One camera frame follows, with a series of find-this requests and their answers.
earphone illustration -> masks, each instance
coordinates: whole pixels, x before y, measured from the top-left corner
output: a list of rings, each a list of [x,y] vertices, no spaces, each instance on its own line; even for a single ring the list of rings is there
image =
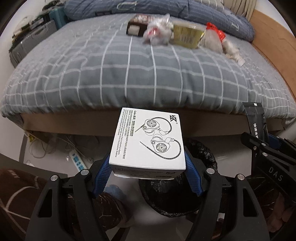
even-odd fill
[[[170,130],[169,131],[161,130],[160,124],[157,121],[155,121],[155,119],[166,120],[170,125]],[[135,132],[137,132],[141,128],[148,136],[152,136],[155,133],[155,130],[158,130],[159,133],[163,136],[169,134],[172,131],[172,125],[170,124],[170,122],[167,119],[162,118],[162,117],[154,117],[152,119],[145,120],[144,124],[140,128],[138,128]],[[170,138],[170,137],[167,137],[164,140],[161,135],[155,134],[150,141],[154,150],[152,150],[150,147],[146,146],[143,142],[140,141],[140,143],[142,145],[144,145],[147,149],[152,151],[154,154],[156,154],[157,156],[159,156],[163,159],[172,160],[172,159],[177,158],[181,154],[181,144],[177,140]],[[168,151],[168,149],[170,148],[170,142],[177,142],[179,144],[180,151],[179,151],[178,155],[176,155],[175,157],[172,157],[172,158],[161,156],[159,153],[165,153],[166,151]]]
[[[155,121],[155,119],[166,120],[170,125],[170,130],[169,131],[161,130],[160,124],[157,121]],[[159,133],[163,136],[169,134],[172,131],[172,125],[170,124],[170,122],[167,119],[162,118],[162,117],[154,117],[152,119],[145,120],[144,124],[139,129],[141,129],[141,128],[148,136],[152,136],[154,134],[155,130],[158,130]]]

blue rubber grip pad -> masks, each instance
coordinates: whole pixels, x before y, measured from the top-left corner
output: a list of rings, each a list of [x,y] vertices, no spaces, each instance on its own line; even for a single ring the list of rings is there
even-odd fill
[[[200,175],[186,152],[185,152],[185,162],[186,162],[185,175],[187,177],[191,190],[194,193],[196,193],[198,196],[201,196],[203,194],[203,190],[201,186]]]
[[[269,146],[271,148],[275,150],[279,150],[281,148],[281,143],[275,136],[268,134],[268,139],[269,139]]]
[[[104,191],[107,181],[110,177],[112,170],[109,166],[109,158],[110,155],[106,158],[105,162],[103,163],[100,171],[98,172],[95,178],[94,190],[92,192],[95,197],[99,196]]]

power strip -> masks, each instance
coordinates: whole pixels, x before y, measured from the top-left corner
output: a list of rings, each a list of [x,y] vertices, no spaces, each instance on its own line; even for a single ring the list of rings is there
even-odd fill
[[[79,156],[76,150],[71,150],[69,152],[69,155],[79,172],[83,169],[87,169],[86,165],[83,163],[81,157]]]

wooden headboard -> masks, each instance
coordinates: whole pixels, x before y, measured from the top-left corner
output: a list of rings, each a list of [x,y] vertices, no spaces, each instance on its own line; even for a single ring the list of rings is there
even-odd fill
[[[281,24],[257,10],[250,22],[255,29],[252,45],[278,70],[296,100],[296,38]]]

clear plastic wrap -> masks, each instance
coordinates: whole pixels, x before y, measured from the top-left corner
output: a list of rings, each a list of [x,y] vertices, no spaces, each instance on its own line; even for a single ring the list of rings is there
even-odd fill
[[[200,40],[199,46],[210,49],[216,53],[223,53],[223,48],[219,36],[212,29],[208,29],[205,31],[204,36]]]
[[[219,30],[214,24],[207,23],[207,27],[199,46],[208,48],[216,53],[223,53],[222,40],[225,38],[223,31]]]
[[[245,63],[245,60],[239,54],[239,49],[229,40],[224,39],[222,41],[222,47],[227,58],[233,59],[239,66],[242,66]]]
[[[172,36],[171,29],[170,15],[166,14],[163,18],[156,18],[148,24],[143,38],[151,45],[167,45]]]

